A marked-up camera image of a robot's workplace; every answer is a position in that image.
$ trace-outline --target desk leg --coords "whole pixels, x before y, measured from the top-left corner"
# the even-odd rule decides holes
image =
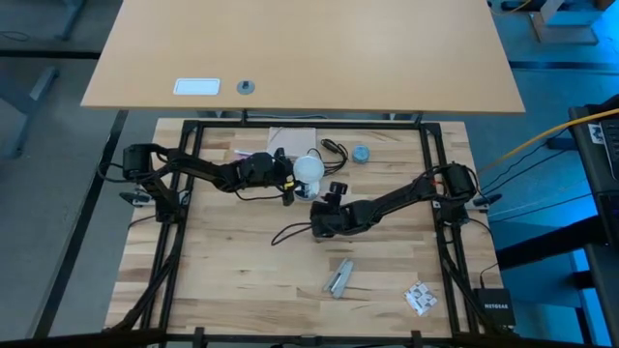
[[[604,227],[598,216],[589,217],[543,236],[502,248],[496,252],[501,270],[540,261],[587,244],[605,243]]]
[[[28,95],[27,92],[19,89],[19,86],[12,82],[6,74],[0,74],[0,99],[23,115],[21,126],[16,132],[12,133],[12,139],[8,141],[7,149],[3,150],[2,158],[16,159],[21,156],[32,120],[43,103],[43,97],[57,76],[58,70],[56,68],[47,68]]]
[[[65,27],[60,34],[56,35],[56,39],[66,41],[71,36],[75,22],[79,13],[84,8],[84,0],[63,0],[67,6],[67,18],[65,19]]]

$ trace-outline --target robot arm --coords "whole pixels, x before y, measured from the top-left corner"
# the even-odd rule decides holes
[[[164,162],[162,168],[153,168],[152,155]],[[277,149],[273,156],[255,153],[246,159],[222,165],[157,144],[135,144],[123,152],[123,177],[142,185],[155,200],[159,222],[176,222],[183,214],[180,209],[183,202],[178,192],[168,188],[161,179],[168,173],[184,173],[211,182],[215,188],[229,193],[247,188],[276,187],[281,191],[283,205],[289,206],[294,201],[292,167],[282,148]]]
[[[438,194],[434,175],[441,174],[449,196]],[[464,204],[477,192],[469,169],[460,164],[433,167],[411,184],[398,188],[374,200],[358,200],[340,205],[347,186],[331,183],[325,202],[313,202],[309,219],[314,237],[331,238],[337,234],[351,236],[368,231],[380,220],[399,209],[424,201],[440,204],[439,218],[447,224],[466,218]]]

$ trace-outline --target wooden table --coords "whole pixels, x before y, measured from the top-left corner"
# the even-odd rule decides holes
[[[179,78],[221,88],[175,95]],[[485,0],[125,1],[82,105],[524,111]]]
[[[181,119],[160,119],[154,142],[178,146],[182,124]],[[441,127],[447,160],[474,168],[464,124],[448,122]],[[344,202],[385,194],[424,171],[416,130],[319,129],[317,133],[318,138],[331,138],[349,150],[361,143],[371,150],[368,163],[351,161],[323,179],[323,189],[331,181],[349,185]],[[235,149],[264,151],[267,134],[267,129],[206,129],[200,157],[225,163],[235,159]],[[323,154],[325,160],[332,159],[330,153]],[[250,197],[273,191],[241,193]],[[153,213],[150,208],[137,209],[133,219]],[[168,332],[191,334],[194,327],[204,327],[208,334],[410,336],[411,330],[419,330],[423,337],[451,336],[429,203],[388,215],[354,237],[318,244],[308,232],[270,246],[277,231],[307,221],[309,215],[310,203],[296,201],[283,207],[280,200],[244,202],[208,182],[195,181]],[[486,222],[479,213],[471,217]],[[159,227],[148,220],[129,231],[107,326],[120,321],[146,288]],[[476,285],[479,272],[496,262],[492,240],[476,223],[462,227],[462,240]],[[355,262],[355,269],[343,298],[334,300],[321,289],[344,257]],[[439,301],[422,317],[403,298],[417,280]],[[501,286],[497,268],[485,273],[485,282]],[[456,295],[459,322],[466,330],[457,288]],[[155,319],[160,311],[161,296]]]

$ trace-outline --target small blue object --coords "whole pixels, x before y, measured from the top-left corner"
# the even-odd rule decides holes
[[[369,160],[369,149],[366,145],[357,145],[352,151],[352,160],[355,163],[365,163]]]

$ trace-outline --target black wire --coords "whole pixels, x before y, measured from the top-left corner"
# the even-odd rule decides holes
[[[135,221],[132,221],[132,222],[129,224],[129,226],[127,226],[127,228],[132,228],[132,227],[134,227],[137,223],[140,223],[140,222],[142,222],[142,221],[145,221],[145,220],[147,220],[147,219],[151,219],[151,218],[154,218],[154,217],[155,217],[155,216],[149,216],[149,217],[139,218],[139,219],[137,219],[137,220],[135,220]]]
[[[164,159],[162,154],[160,153],[156,153],[157,158],[162,161],[163,163],[167,163],[167,159]]]
[[[30,35],[15,30],[0,30],[0,36],[19,43],[25,43],[31,39]]]
[[[531,151],[530,153],[522,156],[517,162],[515,162],[514,164],[510,165],[503,173],[499,174],[496,178],[494,178],[494,180],[492,180],[490,182],[490,184],[484,186],[482,188],[482,190],[486,190],[488,187],[492,186],[492,184],[496,183],[499,179],[501,179],[501,177],[505,174],[507,174],[510,170],[512,170],[512,168],[514,168],[515,166],[519,165],[522,163],[523,160],[525,160],[526,158],[528,158],[529,156],[535,154],[538,150],[542,149],[548,141],[554,139],[555,137],[561,135],[564,131],[566,131],[567,129],[563,129],[561,131],[559,131],[559,133],[557,133],[556,135],[548,138],[545,142],[543,142],[542,144],[540,144],[538,147],[536,147],[535,149],[533,149],[533,151]]]
[[[466,170],[468,170],[468,172],[471,173],[471,175],[473,175],[473,179],[475,180],[475,190],[477,191],[477,193],[479,193],[480,196],[482,196],[482,198],[486,201],[486,204],[490,204],[490,201],[487,199],[487,197],[480,190],[480,182],[477,180],[477,174],[475,174],[473,169],[471,169],[469,167],[466,167]]]
[[[160,175],[162,173],[163,169],[165,168],[165,167],[162,167],[161,169],[158,169],[158,170],[150,173],[149,175],[147,175],[147,176],[145,176],[143,178],[139,178],[139,179],[135,179],[135,180],[125,180],[125,179],[112,179],[112,178],[108,178],[108,177],[104,176],[104,174],[102,173],[102,167],[105,166],[105,165],[113,166],[113,167],[121,168],[121,169],[123,169],[123,166],[118,164],[118,163],[110,162],[110,163],[101,163],[101,165],[99,165],[97,167],[97,175],[100,178],[102,178],[103,180],[105,180],[107,182],[110,182],[110,183],[114,183],[114,184],[123,184],[123,183],[136,183],[136,184],[139,184],[139,183],[142,183],[144,181],[147,181],[147,180],[150,180],[150,179],[153,179],[153,178],[157,177],[158,175]]]
[[[487,270],[491,270],[493,267],[497,266],[498,264],[499,263],[497,262],[490,267],[486,267],[483,271],[480,272],[480,286],[482,286],[482,289],[486,289],[486,286],[484,285],[484,272]]]
[[[292,232],[292,233],[290,233],[290,234],[286,235],[285,237],[283,237],[283,238],[278,240],[278,237],[281,236],[283,234],[283,232],[287,231],[290,227],[305,226],[305,225],[308,225],[308,227],[302,228],[302,229],[297,230],[297,231],[294,231],[294,232]],[[278,245],[279,243],[287,240],[288,238],[296,236],[296,235],[298,235],[301,232],[305,232],[305,231],[309,230],[310,228],[311,228],[311,222],[297,222],[297,223],[289,224],[289,225],[283,227],[282,230],[280,232],[278,232],[278,234],[275,235],[275,237],[273,237],[273,239],[271,240],[271,246],[274,247],[274,246]]]
[[[240,200],[244,200],[244,201],[252,201],[252,200],[259,200],[259,199],[276,199],[276,198],[282,198],[283,197],[283,194],[278,194],[278,195],[275,195],[275,196],[258,196],[258,197],[252,197],[252,198],[245,198],[245,197],[242,197],[239,194],[238,190],[235,190],[234,194],[236,194],[236,196],[239,197]]]
[[[501,222],[501,221],[509,220],[509,219],[512,219],[512,218],[519,218],[519,217],[522,217],[522,216],[525,216],[525,215],[537,213],[537,212],[542,211],[544,209],[548,209],[548,208],[556,207],[556,206],[559,206],[559,205],[562,205],[562,204],[565,204],[565,203],[569,203],[569,202],[572,202],[572,201],[575,201],[575,200],[578,200],[580,198],[584,198],[584,197],[587,197],[587,196],[590,196],[590,195],[591,195],[591,193],[583,194],[583,195],[580,195],[578,197],[566,199],[566,200],[561,201],[559,203],[550,204],[550,205],[544,206],[542,208],[534,209],[534,210],[529,211],[529,212],[525,212],[525,213],[521,213],[521,214],[518,214],[518,215],[514,215],[512,217],[505,217],[505,218],[501,218],[501,219],[498,219],[498,220],[493,220],[492,222]]]
[[[325,164],[324,176],[336,174],[338,171],[344,168],[344,166],[348,162],[348,150],[346,150],[343,145],[336,144],[336,142],[331,139],[322,139],[320,140],[320,144],[330,152],[339,154],[341,156],[341,160],[338,161],[323,161],[323,163]],[[320,155],[320,152],[316,149],[313,150],[318,153],[318,156],[320,156],[320,159],[322,160],[322,155]]]
[[[318,149],[316,149],[316,148],[311,148],[311,149],[309,149],[309,150],[308,150],[308,155],[310,154],[310,151],[314,151],[314,152],[318,155],[318,157],[320,158],[320,160],[322,160],[322,155],[320,155],[320,151],[318,151]]]
[[[472,218],[472,217],[470,217],[469,220],[481,224],[487,230],[487,233],[489,233],[490,236],[492,236],[492,239],[494,239],[494,235],[492,234],[492,231],[490,230],[490,227],[488,227],[485,223],[477,220],[476,218]]]
[[[507,179],[507,180],[506,180],[506,181],[504,181],[503,183],[499,184],[499,186],[497,186],[496,188],[493,188],[493,189],[491,189],[491,190],[487,191],[485,194],[491,194],[491,193],[495,192],[496,190],[500,189],[500,188],[501,188],[501,187],[503,187],[505,184],[509,183],[511,180],[513,180],[513,179],[517,178],[518,176],[520,176],[520,175],[522,175],[522,174],[526,173],[527,171],[529,171],[529,170],[531,170],[531,169],[535,168],[536,166],[538,166],[538,165],[540,165],[540,164],[542,164],[542,163],[544,163],[544,162],[546,162],[546,161],[548,161],[548,160],[552,160],[552,159],[554,159],[555,157],[557,157],[557,156],[559,156],[559,155],[565,154],[567,151],[568,151],[568,150],[563,150],[563,151],[561,151],[561,152],[559,152],[559,153],[556,153],[556,154],[554,154],[554,155],[548,156],[548,157],[547,157],[547,158],[545,158],[545,159],[539,160],[539,161],[537,161],[537,162],[535,162],[535,163],[533,163],[533,164],[529,165],[528,167],[526,167],[525,169],[521,170],[521,171],[520,171],[520,172],[518,172],[517,174],[515,174],[515,175],[511,176],[509,179]]]
[[[131,183],[131,180],[125,180],[125,179],[112,179],[112,178],[108,178],[106,176],[104,176],[104,174],[102,173],[102,167],[107,165],[108,167],[113,166],[113,167],[117,167],[117,168],[123,168],[122,165],[118,164],[118,163],[101,163],[101,165],[99,165],[97,167],[97,175],[99,175],[100,178],[102,178],[103,180],[110,182],[110,183]]]

